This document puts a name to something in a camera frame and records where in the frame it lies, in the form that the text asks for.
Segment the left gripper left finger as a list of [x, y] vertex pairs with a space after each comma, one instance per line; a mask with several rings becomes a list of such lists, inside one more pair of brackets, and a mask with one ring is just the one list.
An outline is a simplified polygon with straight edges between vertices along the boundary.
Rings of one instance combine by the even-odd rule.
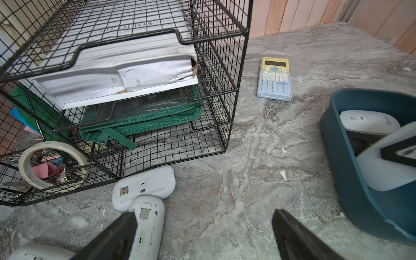
[[125, 212], [76, 253], [74, 260], [127, 260], [137, 230], [133, 212]]

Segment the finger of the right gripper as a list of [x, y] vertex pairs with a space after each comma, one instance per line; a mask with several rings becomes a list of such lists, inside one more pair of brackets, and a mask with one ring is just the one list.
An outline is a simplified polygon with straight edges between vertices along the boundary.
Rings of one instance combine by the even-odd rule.
[[416, 166], [416, 137], [410, 137], [403, 141], [380, 149], [382, 159], [407, 166]]

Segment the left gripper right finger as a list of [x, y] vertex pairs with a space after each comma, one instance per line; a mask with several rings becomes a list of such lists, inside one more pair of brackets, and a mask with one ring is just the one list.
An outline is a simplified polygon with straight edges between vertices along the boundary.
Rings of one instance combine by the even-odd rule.
[[275, 210], [272, 226], [283, 260], [344, 259], [284, 209]]

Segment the white mouse underside up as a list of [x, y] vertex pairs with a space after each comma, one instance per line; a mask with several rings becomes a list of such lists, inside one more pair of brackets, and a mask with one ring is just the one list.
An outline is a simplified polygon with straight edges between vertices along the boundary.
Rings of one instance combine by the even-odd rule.
[[416, 123], [412, 122], [382, 138], [356, 157], [368, 187], [376, 191], [389, 191], [416, 180], [415, 167], [384, 160], [380, 154], [381, 148], [415, 135]]

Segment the black computer mouse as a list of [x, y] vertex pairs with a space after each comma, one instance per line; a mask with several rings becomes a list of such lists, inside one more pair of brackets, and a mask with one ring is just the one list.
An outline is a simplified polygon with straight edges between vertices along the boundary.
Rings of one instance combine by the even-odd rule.
[[365, 151], [370, 146], [387, 136], [386, 134], [350, 130], [347, 130], [346, 133], [356, 157], [361, 152]]

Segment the white mouse top facing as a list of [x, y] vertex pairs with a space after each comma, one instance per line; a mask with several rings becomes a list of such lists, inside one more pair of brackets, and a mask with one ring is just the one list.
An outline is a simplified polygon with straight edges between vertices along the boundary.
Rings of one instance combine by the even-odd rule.
[[346, 130], [378, 135], [389, 135], [401, 128], [393, 116], [370, 110], [345, 110], [340, 119]]

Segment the white mouse long underside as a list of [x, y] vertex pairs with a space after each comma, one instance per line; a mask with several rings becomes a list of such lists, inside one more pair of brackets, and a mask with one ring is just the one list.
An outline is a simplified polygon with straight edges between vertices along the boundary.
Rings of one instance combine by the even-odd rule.
[[135, 214], [137, 221], [130, 259], [156, 260], [165, 219], [163, 201], [154, 196], [139, 196], [132, 202], [130, 211]]

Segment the white mouse small underside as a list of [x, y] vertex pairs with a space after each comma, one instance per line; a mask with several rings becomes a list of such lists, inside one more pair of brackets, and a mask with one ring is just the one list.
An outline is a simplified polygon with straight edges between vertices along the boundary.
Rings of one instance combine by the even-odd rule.
[[29, 243], [17, 248], [8, 260], [70, 260], [75, 253], [50, 245]]

